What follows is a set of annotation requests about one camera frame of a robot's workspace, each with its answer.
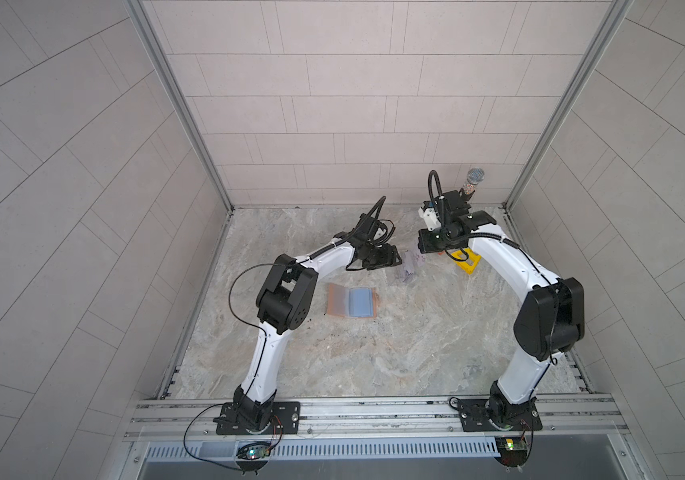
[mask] black cable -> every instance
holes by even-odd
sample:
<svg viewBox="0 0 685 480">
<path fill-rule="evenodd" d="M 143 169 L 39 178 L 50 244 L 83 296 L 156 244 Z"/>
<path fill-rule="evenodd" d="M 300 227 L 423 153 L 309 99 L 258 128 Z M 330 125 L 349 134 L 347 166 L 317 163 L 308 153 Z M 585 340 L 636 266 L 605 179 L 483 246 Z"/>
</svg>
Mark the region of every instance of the black cable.
<svg viewBox="0 0 685 480">
<path fill-rule="evenodd" d="M 218 466 L 218 467 L 227 468 L 228 470 L 233 470 L 233 471 L 235 471 L 235 472 L 242 472 L 241 468 L 229 467 L 229 466 L 227 466 L 227 465 L 222 465 L 222 463 L 215 462 L 214 460 L 209 460 L 209 459 L 207 459 L 207 458 L 196 457 L 196 456 L 194 456 L 194 454 L 190 453 L 190 450 L 188 450 L 188 446 L 187 446 L 187 443 L 186 443 L 186 439 L 187 439 L 187 437 L 188 437 L 188 430 L 190 430 L 190 427 L 193 426 L 194 422 L 195 422 L 196 420 L 198 420 L 198 418 L 199 418 L 200 416 L 202 416 L 205 412 L 208 412 L 211 408 L 214 408 L 214 407 L 221 407 L 222 405 L 223 405 L 222 403 L 218 403 L 218 404 L 215 404 L 215 405 L 212 405 L 212 406 L 208 406 L 208 407 L 204 408 L 204 409 L 201 411 L 201 413 L 199 413 L 198 415 L 196 415 L 196 417 L 194 417 L 193 420 L 190 421 L 190 423 L 188 424 L 188 428 L 185 428 L 185 433 L 183 434 L 183 448 L 185 449 L 185 453 L 187 453 L 187 454 L 190 455 L 191 457 L 195 458 L 196 460 L 200 460 L 201 462 L 213 463 L 214 465 L 216 465 L 216 466 Z"/>
</svg>

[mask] black mounting plate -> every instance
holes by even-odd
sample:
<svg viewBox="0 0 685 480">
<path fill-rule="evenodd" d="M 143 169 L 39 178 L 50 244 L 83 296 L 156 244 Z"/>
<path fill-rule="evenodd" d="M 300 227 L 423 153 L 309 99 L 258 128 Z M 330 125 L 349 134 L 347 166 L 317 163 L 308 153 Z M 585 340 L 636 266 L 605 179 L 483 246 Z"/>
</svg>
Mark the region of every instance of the black mounting plate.
<svg viewBox="0 0 685 480">
<path fill-rule="evenodd" d="M 489 421 L 489 414 L 486 410 L 486 400 L 483 398 L 467 398 L 467 399 L 457 399 L 457 411 L 460 412 L 460 422 L 462 423 L 463 432 L 522 432 L 523 426 L 520 424 L 514 425 L 510 430 L 500 430 L 499 428 L 492 425 Z M 539 420 L 539 412 L 537 408 L 532 406 L 532 417 L 525 418 L 526 422 L 529 423 L 534 420 L 534 425 L 532 428 L 535 430 L 542 430 L 542 422 Z"/>
<path fill-rule="evenodd" d="M 292 416 L 295 414 L 298 418 L 296 421 L 292 420 Z M 273 402 L 273 415 L 279 417 L 280 425 L 276 427 L 283 428 L 284 435 L 294 435 L 299 431 L 299 402 Z M 215 418 L 215 421 L 217 422 L 217 435 L 253 434 L 236 422 L 236 410 L 233 409 L 232 402 L 222 406 L 220 417 Z M 272 427 L 268 425 L 265 434 L 270 435 L 271 433 L 273 433 Z"/>
</svg>

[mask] sparkly microphone handle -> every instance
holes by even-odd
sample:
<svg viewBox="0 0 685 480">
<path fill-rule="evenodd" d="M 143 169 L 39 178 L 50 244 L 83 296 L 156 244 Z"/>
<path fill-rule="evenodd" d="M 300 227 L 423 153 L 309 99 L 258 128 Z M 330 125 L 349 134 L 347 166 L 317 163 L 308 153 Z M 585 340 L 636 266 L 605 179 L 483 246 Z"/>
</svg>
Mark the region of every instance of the sparkly microphone handle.
<svg viewBox="0 0 685 480">
<path fill-rule="evenodd" d="M 476 190 L 476 185 L 483 181 L 483 168 L 471 168 L 467 171 L 467 179 L 462 188 L 466 195 L 472 194 Z"/>
</svg>

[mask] vent grille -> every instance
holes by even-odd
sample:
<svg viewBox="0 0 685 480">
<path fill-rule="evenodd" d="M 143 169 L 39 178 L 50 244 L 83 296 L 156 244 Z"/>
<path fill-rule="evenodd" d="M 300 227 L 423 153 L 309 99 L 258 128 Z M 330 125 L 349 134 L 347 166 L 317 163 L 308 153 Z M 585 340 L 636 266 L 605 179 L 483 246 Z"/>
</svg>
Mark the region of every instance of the vent grille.
<svg viewBox="0 0 685 480">
<path fill-rule="evenodd" d="M 222 440 L 188 442 L 195 455 L 216 462 L 232 462 L 238 447 L 247 442 Z M 270 456 L 275 460 L 342 460 L 366 458 L 467 458 L 498 457 L 494 437 L 457 438 L 299 438 L 284 439 Z M 195 461 L 182 442 L 151 442 L 148 462 Z"/>
</svg>

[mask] tiled wall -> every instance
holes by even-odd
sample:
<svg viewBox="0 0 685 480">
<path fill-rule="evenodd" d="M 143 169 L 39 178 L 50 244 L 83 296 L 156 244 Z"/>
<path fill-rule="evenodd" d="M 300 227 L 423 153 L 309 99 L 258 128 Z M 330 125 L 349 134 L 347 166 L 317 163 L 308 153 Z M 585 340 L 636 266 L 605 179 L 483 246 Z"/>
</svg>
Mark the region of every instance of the tiled wall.
<svg viewBox="0 0 685 480">
<path fill-rule="evenodd" d="M 508 196 L 607 2 L 144 2 L 237 205 Z"/>
<path fill-rule="evenodd" d="M 636 0 L 513 218 L 585 286 L 577 351 L 656 477 L 685 478 L 685 0 Z"/>
<path fill-rule="evenodd" d="M 225 209 L 120 0 L 0 0 L 0 478 L 96 478 Z"/>
</svg>

